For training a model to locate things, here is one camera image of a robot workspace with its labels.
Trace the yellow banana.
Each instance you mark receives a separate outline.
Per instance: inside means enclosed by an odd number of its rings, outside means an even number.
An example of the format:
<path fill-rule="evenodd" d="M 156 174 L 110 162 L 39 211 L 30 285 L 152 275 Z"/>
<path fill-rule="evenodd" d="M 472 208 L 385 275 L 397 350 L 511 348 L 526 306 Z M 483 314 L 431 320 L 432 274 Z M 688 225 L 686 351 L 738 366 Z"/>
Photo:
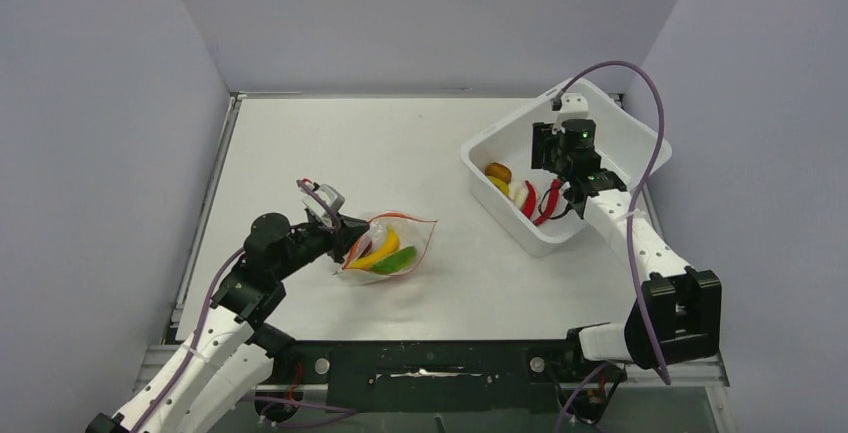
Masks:
<path fill-rule="evenodd" d="M 353 260 L 348 268 L 350 269 L 359 269 L 359 270 L 369 270 L 372 266 L 374 266 L 379 261 L 387 258 L 391 254 L 398 251 L 400 248 L 400 238 L 396 231 L 389 227 L 387 229 L 387 234 L 385 241 L 383 244 L 374 252 L 369 253 L 364 257 L 360 257 L 356 260 Z"/>

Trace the clear zip top bag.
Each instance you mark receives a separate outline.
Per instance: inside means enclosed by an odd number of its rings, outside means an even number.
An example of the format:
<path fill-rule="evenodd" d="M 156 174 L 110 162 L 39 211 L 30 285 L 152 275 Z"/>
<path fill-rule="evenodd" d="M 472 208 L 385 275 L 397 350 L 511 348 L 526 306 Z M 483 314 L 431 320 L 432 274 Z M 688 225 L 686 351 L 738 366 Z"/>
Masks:
<path fill-rule="evenodd" d="M 347 284 L 372 284 L 413 272 L 429 250 L 438 221 L 386 211 L 368 218 L 367 224 L 369 230 L 334 273 Z"/>

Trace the watermelon slice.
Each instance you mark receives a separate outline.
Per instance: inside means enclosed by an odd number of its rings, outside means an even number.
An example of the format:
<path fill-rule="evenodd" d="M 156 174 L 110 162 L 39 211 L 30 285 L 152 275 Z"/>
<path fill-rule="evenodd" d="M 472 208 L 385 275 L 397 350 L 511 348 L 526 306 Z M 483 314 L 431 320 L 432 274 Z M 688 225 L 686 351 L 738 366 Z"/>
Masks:
<path fill-rule="evenodd" d="M 374 263 L 370 271 L 380 275 L 393 275 L 408 269 L 417 259 L 418 249 L 407 246 Z"/>

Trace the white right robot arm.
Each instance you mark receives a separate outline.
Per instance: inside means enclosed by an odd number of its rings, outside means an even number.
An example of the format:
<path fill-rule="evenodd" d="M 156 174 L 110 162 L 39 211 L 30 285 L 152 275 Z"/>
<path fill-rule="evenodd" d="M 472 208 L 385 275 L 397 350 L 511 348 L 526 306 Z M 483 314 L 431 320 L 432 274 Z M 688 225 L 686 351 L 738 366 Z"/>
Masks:
<path fill-rule="evenodd" d="M 531 166 L 556 175 L 569 210 L 597 231 L 627 267 L 636 300 L 622 323 L 572 329 L 564 370 L 585 380 L 602 361 L 659 370 L 717 354 L 722 284 L 675 253 L 636 207 L 636 194 L 595 149 L 596 124 L 566 119 L 533 125 Z"/>

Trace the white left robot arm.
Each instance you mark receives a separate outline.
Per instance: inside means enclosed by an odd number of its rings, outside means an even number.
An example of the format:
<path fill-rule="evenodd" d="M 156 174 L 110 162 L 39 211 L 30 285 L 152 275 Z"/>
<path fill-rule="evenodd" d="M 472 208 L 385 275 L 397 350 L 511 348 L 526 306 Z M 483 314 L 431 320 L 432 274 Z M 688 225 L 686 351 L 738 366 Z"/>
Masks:
<path fill-rule="evenodd" d="M 256 218 L 213 276 L 192 333 L 141 391 L 116 413 L 97 414 L 87 431 L 206 432 L 291 358 L 295 339 L 267 321 L 286 296 L 285 279 L 323 255 L 348 265 L 376 229 L 373 219 L 342 214 L 345 199 L 330 185 L 296 184 L 305 221 Z"/>

